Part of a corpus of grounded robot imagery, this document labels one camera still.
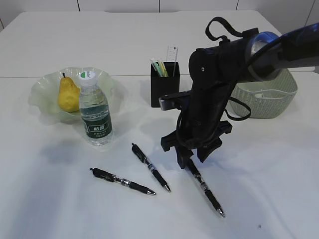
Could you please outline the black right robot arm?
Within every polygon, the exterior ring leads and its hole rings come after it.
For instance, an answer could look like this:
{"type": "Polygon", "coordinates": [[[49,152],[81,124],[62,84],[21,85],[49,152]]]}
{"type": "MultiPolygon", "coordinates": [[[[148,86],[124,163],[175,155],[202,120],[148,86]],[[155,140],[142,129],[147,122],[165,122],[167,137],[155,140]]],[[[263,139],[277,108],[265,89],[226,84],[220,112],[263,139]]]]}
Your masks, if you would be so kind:
{"type": "Polygon", "coordinates": [[[221,36],[218,46],[196,49],[188,65],[191,90],[159,99],[162,110],[180,110],[175,131],[161,139],[164,151],[175,148],[180,168],[189,164],[193,149],[204,161],[222,145],[221,135],[231,132],[221,117],[237,83],[268,81],[282,69],[319,63],[318,24],[281,36],[253,28],[236,38],[221,36]]]}

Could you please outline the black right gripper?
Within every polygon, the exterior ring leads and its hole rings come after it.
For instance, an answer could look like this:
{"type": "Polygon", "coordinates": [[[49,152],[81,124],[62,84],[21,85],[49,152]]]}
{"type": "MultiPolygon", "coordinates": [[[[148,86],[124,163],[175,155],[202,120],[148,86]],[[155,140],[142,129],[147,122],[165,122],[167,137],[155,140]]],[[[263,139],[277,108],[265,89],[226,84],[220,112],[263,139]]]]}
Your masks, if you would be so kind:
{"type": "Polygon", "coordinates": [[[171,147],[175,147],[177,163],[181,169],[184,169],[190,158],[193,156],[192,150],[197,150],[197,157],[200,162],[204,162],[207,157],[222,145],[220,137],[223,134],[229,134],[232,131],[232,125],[227,120],[223,120],[217,126],[216,131],[212,135],[212,139],[207,140],[203,145],[186,144],[180,137],[180,133],[176,129],[167,136],[161,138],[161,146],[163,150],[169,151],[171,147]]]}

